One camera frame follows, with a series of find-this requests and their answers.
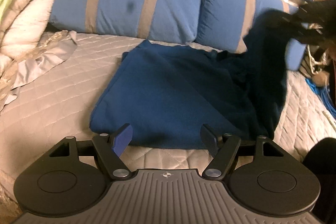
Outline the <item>dark blue sweatshirt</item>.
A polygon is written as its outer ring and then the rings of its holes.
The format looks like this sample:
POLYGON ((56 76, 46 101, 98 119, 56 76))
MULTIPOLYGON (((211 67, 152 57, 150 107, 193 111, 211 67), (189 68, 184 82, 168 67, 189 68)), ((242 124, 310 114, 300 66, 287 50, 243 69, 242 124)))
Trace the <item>dark blue sweatshirt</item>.
POLYGON ((204 124, 243 140, 273 138, 286 98, 290 18, 261 14, 242 54, 143 41, 123 54, 90 130, 113 133, 130 124, 134 145, 172 149, 202 149, 204 124))

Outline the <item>striped beige bag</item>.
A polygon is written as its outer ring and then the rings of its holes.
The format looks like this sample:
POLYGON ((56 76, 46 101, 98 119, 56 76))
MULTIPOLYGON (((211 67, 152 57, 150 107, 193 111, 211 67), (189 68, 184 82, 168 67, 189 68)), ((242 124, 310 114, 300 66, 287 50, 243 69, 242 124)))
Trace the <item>striped beige bag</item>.
POLYGON ((307 45, 299 67, 299 72, 317 86, 329 84, 334 70, 334 60, 329 51, 319 46, 307 45))

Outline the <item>quilted grey bed cover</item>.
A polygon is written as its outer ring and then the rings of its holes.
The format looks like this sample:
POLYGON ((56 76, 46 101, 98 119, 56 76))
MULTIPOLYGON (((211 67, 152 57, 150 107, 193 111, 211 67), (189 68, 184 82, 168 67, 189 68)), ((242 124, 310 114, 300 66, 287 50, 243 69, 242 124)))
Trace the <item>quilted grey bed cover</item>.
MULTIPOLYGON (((92 137, 90 113, 117 70, 121 55, 140 39, 77 34, 70 58, 21 87, 1 111, 1 223, 20 216, 17 176, 65 136, 92 137)), ((274 141, 297 160, 321 139, 335 137, 335 120, 305 78, 288 73, 288 92, 274 141)))

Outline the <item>blue striped pillow right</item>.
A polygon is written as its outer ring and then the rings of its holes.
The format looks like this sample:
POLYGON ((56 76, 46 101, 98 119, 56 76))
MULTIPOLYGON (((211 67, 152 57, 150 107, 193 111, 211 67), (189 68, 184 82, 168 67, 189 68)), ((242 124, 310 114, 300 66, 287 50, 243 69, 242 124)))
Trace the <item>blue striped pillow right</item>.
POLYGON ((218 50, 244 53, 244 37, 257 17, 269 9, 292 14, 297 6, 284 0, 201 0, 195 41, 218 50))

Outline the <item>grey satin sheet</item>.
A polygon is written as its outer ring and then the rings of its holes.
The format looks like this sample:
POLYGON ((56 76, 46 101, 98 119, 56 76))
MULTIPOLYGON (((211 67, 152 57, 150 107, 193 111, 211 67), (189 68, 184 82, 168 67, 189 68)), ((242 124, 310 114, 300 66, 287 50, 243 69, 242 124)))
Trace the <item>grey satin sheet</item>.
POLYGON ((77 32, 63 30, 12 61, 1 75, 1 108, 17 99, 21 87, 68 60, 76 48, 77 32))

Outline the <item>white puffy duvet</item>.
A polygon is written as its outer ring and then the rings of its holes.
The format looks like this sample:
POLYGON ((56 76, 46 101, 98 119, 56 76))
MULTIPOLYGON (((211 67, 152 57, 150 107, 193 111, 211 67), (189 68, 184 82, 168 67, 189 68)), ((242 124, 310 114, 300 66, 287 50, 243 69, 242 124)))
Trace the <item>white puffy duvet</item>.
POLYGON ((54 0, 13 0, 1 20, 1 73, 34 50, 46 29, 54 0))

